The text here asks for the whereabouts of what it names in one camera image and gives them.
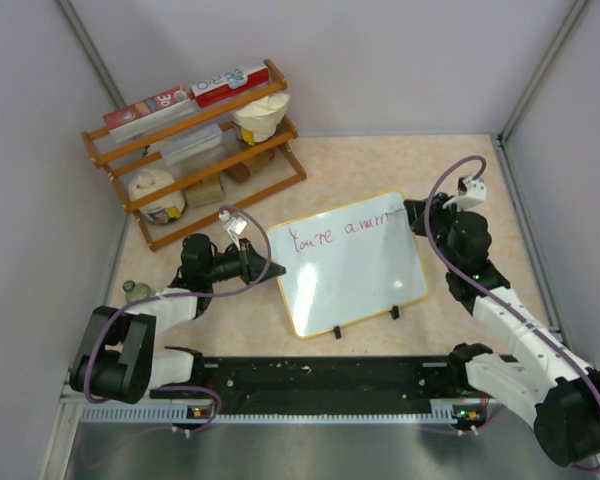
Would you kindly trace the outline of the white marker pen magenta cap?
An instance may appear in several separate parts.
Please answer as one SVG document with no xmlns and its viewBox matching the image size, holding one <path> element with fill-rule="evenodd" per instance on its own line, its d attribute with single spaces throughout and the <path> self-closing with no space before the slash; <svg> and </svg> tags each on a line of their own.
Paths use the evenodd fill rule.
<svg viewBox="0 0 600 480">
<path fill-rule="evenodd" d="M 407 212 L 406 210 L 402 209 L 402 210 L 392 210 L 387 212 L 387 215 L 391 216 L 397 216 L 397 217 L 407 217 Z"/>
</svg>

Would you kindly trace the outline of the yellow framed whiteboard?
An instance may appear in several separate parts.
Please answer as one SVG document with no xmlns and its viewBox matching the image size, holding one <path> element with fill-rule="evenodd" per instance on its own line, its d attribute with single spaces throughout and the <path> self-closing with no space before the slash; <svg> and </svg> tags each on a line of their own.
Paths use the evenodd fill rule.
<svg viewBox="0 0 600 480">
<path fill-rule="evenodd" d="M 398 190 L 269 229 L 272 259 L 293 331 L 306 339 L 422 300 L 423 262 Z"/>
</svg>

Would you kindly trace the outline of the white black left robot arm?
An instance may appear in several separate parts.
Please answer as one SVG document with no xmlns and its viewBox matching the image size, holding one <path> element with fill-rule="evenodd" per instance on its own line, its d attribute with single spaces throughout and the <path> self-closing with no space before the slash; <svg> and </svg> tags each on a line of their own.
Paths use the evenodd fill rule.
<svg viewBox="0 0 600 480">
<path fill-rule="evenodd" d="M 185 396 L 206 387 L 195 352 L 181 347 L 155 350 L 155 339 L 174 326 L 200 317 L 214 285 L 234 278 L 246 289 L 286 274 L 286 268 L 260 255 L 246 238 L 220 251 L 205 234 L 185 238 L 181 264 L 169 286 L 122 308 L 99 306 L 87 323 L 69 373 L 69 386 L 88 401 L 138 402 L 147 391 L 173 384 Z"/>
</svg>

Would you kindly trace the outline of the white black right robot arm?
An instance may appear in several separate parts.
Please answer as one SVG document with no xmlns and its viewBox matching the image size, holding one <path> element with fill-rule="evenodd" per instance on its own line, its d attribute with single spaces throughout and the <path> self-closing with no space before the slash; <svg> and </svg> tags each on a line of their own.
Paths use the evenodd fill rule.
<svg viewBox="0 0 600 480">
<path fill-rule="evenodd" d="M 495 332 L 518 363 L 512 366 L 482 344 L 460 344 L 448 357 L 449 388 L 461 396 L 479 390 L 495 398 L 533 430 L 559 466 L 576 467 L 600 454 L 600 370 L 523 305 L 489 257 L 486 218 L 459 210 L 446 194 L 403 205 L 411 231 L 427 238 L 445 264 L 452 297 Z"/>
</svg>

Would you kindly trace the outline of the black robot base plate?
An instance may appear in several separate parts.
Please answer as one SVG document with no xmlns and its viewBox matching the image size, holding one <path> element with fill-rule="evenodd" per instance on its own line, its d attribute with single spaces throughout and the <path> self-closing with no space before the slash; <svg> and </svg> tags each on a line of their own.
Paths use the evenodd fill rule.
<svg viewBox="0 0 600 480">
<path fill-rule="evenodd" d="M 496 404 L 447 372 L 444 356 L 204 357 L 177 386 L 218 394 L 225 415 L 428 413 L 449 400 L 476 418 Z"/>
</svg>

